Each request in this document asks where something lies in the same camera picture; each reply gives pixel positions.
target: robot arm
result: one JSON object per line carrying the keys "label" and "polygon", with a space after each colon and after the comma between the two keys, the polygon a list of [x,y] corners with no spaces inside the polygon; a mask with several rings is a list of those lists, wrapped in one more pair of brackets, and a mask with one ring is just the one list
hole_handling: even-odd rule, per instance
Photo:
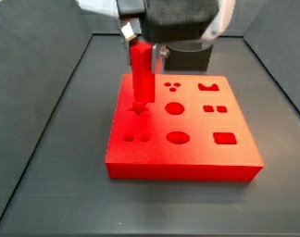
{"label": "robot arm", "polygon": [[[235,0],[116,0],[121,33],[133,81],[133,111],[144,111],[155,98],[155,73],[168,55],[165,44],[184,40],[214,40],[230,22]],[[141,38],[127,19],[137,17]]]}
{"label": "robot arm", "polygon": [[155,44],[214,40],[231,20],[235,0],[116,0],[116,4],[119,18],[139,18],[141,37]]}

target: hole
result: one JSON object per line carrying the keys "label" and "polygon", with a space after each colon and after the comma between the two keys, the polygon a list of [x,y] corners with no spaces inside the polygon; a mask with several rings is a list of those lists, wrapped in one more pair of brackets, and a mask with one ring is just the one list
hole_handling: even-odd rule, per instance
{"label": "hole", "polygon": [[169,115],[180,115],[184,112],[184,107],[178,102],[171,102],[164,106],[164,110]]}
{"label": "hole", "polygon": [[133,142],[133,134],[132,133],[125,133],[124,134],[124,142]]}
{"label": "hole", "polygon": [[143,134],[140,136],[140,141],[145,143],[148,140],[149,140],[149,136],[147,134]]}
{"label": "hole", "polygon": [[203,106],[204,112],[214,112],[212,106]]}
{"label": "hole", "polygon": [[202,83],[198,83],[198,90],[200,92],[207,91],[207,92],[218,92],[219,88],[216,84],[211,84],[210,86],[204,86]]}
{"label": "hole", "polygon": [[214,132],[212,137],[216,144],[236,144],[236,139],[231,132]]}
{"label": "hole", "polygon": [[190,140],[190,136],[183,131],[172,131],[165,135],[165,139],[169,143],[183,144]]}
{"label": "hole", "polygon": [[139,116],[141,112],[147,112],[148,109],[144,107],[144,103],[133,102],[132,107],[128,108],[128,111],[135,112],[135,115]]}
{"label": "hole", "polygon": [[216,106],[216,111],[219,113],[226,113],[226,106]]}

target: red block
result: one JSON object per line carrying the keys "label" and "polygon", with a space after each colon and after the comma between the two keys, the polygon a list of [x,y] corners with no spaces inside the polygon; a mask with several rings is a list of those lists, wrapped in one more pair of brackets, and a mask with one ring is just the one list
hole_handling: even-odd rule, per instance
{"label": "red block", "polygon": [[155,74],[151,72],[152,45],[136,41],[129,46],[132,87],[135,102],[140,104],[155,102]]}
{"label": "red block", "polygon": [[254,179],[263,163],[226,78],[156,75],[155,95],[155,103],[136,116],[132,79],[124,75],[108,138],[108,176]]}

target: small circular hole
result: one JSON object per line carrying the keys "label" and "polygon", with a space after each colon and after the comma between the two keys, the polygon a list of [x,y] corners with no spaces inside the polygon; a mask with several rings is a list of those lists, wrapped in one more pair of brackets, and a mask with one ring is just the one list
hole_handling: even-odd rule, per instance
{"label": "small circular hole", "polygon": [[183,144],[190,140],[190,136],[183,131],[172,131],[165,135],[165,140],[173,144]]}
{"label": "small circular hole", "polygon": [[124,142],[133,142],[133,134],[132,133],[124,134]]}
{"label": "small circular hole", "polygon": [[178,102],[171,102],[164,106],[164,110],[169,115],[180,115],[184,112],[184,107]]}

